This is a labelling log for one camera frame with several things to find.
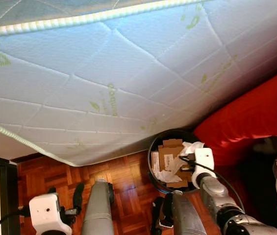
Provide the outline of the grey robot leg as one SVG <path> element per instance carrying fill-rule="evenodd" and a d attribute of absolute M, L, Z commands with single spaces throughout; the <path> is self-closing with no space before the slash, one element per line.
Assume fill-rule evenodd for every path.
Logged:
<path fill-rule="evenodd" d="M 194 204 L 179 190 L 152 202 L 150 235 L 162 235 L 165 229 L 173 229 L 174 235 L 207 235 Z"/>
<path fill-rule="evenodd" d="M 113 185 L 106 179 L 97 179 L 91 188 L 81 235 L 114 235 L 113 202 Z"/>

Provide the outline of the grey robot right leg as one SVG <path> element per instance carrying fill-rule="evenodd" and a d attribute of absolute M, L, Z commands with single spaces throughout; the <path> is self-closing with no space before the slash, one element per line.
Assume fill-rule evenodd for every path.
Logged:
<path fill-rule="evenodd" d="M 173 229 L 174 235 L 207 235 L 194 204 L 179 190 L 152 202 L 150 235 L 162 235 L 165 229 Z"/>

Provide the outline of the grey robot left leg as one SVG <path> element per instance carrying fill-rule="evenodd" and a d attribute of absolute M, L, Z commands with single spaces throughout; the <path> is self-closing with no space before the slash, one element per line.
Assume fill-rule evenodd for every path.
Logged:
<path fill-rule="evenodd" d="M 113 185 L 106 179 L 97 179 L 91 188 L 81 235 L 114 235 L 113 202 Z"/>

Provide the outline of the white crumpled paper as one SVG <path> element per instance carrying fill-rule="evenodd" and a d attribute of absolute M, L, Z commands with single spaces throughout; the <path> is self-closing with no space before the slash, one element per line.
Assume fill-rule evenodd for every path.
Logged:
<path fill-rule="evenodd" d="M 186 157 L 190 154 L 194 154 L 196 149 L 204 148 L 204 143 L 201 141 L 197 141 L 193 143 L 184 141 L 182 145 L 183 145 L 183 149 L 179 153 L 178 155 L 179 157 L 182 157 L 182 156 Z"/>

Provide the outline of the black round trash bin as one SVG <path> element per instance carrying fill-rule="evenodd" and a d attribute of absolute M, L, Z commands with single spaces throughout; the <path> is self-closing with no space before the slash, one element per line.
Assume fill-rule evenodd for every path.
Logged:
<path fill-rule="evenodd" d="M 153 139 L 151 146 L 148 149 L 148 171 L 149 176 L 156 188 L 160 190 L 164 194 L 168 194 L 174 190 L 179 190 L 181 192 L 193 192 L 196 191 L 197 188 L 192 183 L 192 171 L 185 171 L 190 173 L 190 177 L 188 178 L 188 187 L 187 188 L 168 188 L 164 182 L 158 180 L 156 178 L 156 173 L 158 172 L 158 168 L 160 166 L 158 160 L 158 146 L 162 145 L 164 140 L 169 139 L 182 139 L 183 142 L 197 142 L 200 141 L 197 137 L 195 137 L 192 132 L 187 128 L 174 128 L 171 130 L 167 130 L 161 132 L 160 134 L 156 135 Z"/>

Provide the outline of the brown cardboard pieces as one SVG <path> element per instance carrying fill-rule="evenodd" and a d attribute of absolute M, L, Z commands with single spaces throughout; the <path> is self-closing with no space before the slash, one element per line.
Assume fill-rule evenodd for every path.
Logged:
<path fill-rule="evenodd" d="M 188 187 L 190 173 L 181 170 L 186 162 L 178 158 L 183 149 L 182 139 L 164 140 L 162 145 L 158 146 L 160 166 L 156 173 L 156 178 L 164 182 L 168 188 Z"/>

